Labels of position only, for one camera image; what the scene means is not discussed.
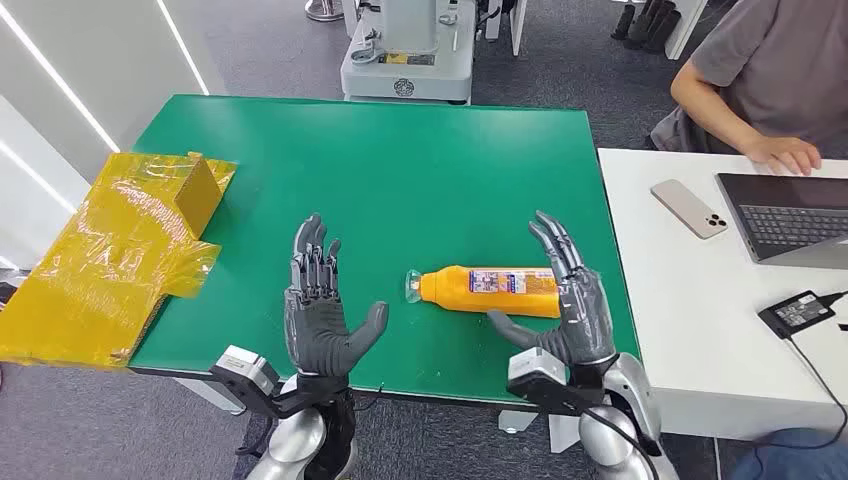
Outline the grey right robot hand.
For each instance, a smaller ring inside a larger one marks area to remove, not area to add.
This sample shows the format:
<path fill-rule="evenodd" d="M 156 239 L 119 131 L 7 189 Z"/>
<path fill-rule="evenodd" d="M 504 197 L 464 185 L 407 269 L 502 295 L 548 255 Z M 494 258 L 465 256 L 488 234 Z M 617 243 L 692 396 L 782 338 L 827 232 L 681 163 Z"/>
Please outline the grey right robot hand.
<path fill-rule="evenodd" d="M 576 243 L 555 217 L 538 210 L 528 230 L 549 259 L 558 292 L 560 324 L 537 332 L 515 323 L 504 312 L 486 316 L 514 346 L 539 347 L 567 365 L 603 363 L 617 354 L 612 319 L 600 275 L 586 266 Z"/>

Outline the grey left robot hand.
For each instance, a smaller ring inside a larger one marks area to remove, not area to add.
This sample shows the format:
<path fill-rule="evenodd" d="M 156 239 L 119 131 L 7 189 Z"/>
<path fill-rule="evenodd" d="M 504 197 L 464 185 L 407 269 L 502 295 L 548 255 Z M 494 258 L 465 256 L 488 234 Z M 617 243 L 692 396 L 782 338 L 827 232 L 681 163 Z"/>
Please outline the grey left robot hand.
<path fill-rule="evenodd" d="M 348 328 L 339 290 L 338 239 L 325 243 L 327 227 L 319 213 L 298 227 L 290 258 L 290 285 L 283 294 L 287 351 L 299 373 L 344 377 L 384 334 L 385 301 L 373 303 L 364 321 Z"/>

